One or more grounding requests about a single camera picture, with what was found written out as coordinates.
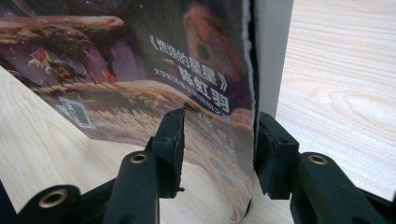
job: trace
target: cover illustration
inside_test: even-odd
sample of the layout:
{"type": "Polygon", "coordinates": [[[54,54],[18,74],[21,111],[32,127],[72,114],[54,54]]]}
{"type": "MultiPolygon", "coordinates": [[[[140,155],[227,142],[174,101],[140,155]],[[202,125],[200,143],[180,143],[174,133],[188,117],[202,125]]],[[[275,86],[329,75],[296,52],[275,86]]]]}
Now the cover illustration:
{"type": "Polygon", "coordinates": [[[145,146],[186,108],[185,161],[226,194],[253,189],[248,0],[0,2],[0,65],[90,138],[145,146]]]}

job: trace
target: light wood surface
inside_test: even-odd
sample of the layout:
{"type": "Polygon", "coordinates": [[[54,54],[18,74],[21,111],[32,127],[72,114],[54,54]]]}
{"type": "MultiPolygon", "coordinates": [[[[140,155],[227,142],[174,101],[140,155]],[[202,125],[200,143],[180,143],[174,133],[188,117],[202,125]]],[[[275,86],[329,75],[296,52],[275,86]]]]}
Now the light wood surface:
{"type": "MultiPolygon", "coordinates": [[[[141,149],[91,140],[0,70],[0,178],[19,211],[58,184],[82,192],[113,178],[141,149]]],[[[277,119],[301,151],[331,156],[353,182],[390,199],[396,190],[396,2],[295,1],[277,119]]],[[[162,223],[228,223],[228,205],[185,163],[185,192],[161,200],[162,223]]],[[[256,181],[242,223],[292,223],[256,181]]]]}

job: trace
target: wooden table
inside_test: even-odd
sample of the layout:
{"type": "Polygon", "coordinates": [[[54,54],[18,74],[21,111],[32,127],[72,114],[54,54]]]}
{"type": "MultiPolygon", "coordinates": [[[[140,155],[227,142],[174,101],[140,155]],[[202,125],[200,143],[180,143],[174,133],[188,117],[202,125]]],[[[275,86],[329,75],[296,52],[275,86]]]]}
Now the wooden table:
{"type": "MultiPolygon", "coordinates": [[[[141,148],[91,140],[0,70],[0,178],[19,211],[40,190],[82,192],[113,178],[141,148]]],[[[296,0],[276,118],[300,142],[336,160],[360,188],[396,190],[396,2],[296,0]]],[[[207,174],[184,164],[185,192],[161,200],[162,223],[228,223],[227,204],[207,174]]],[[[242,223],[292,223],[256,181],[242,223]]]]}

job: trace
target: tabletop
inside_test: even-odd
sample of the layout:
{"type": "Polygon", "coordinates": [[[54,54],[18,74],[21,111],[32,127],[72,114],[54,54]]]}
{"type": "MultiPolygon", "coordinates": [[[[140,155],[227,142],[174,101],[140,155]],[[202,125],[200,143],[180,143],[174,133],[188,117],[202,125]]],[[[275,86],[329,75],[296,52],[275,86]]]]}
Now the tabletop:
{"type": "MultiPolygon", "coordinates": [[[[40,190],[86,192],[142,149],[89,139],[0,69],[0,179],[17,211],[40,190]]],[[[300,150],[332,157],[359,188],[396,190],[396,2],[294,2],[276,119],[300,150]]],[[[288,201],[263,196],[241,223],[292,223],[288,201]]],[[[228,204],[201,168],[184,163],[186,191],[161,200],[162,223],[228,223],[228,204]]]]}

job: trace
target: book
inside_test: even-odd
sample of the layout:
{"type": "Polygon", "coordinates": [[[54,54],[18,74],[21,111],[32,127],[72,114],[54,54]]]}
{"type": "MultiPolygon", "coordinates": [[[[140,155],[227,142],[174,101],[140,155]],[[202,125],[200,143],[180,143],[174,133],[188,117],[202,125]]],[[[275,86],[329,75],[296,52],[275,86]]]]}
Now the book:
{"type": "Polygon", "coordinates": [[[0,65],[90,138],[145,146],[185,108],[184,160],[224,192],[230,220],[254,183],[250,1],[0,3],[0,65]]]}

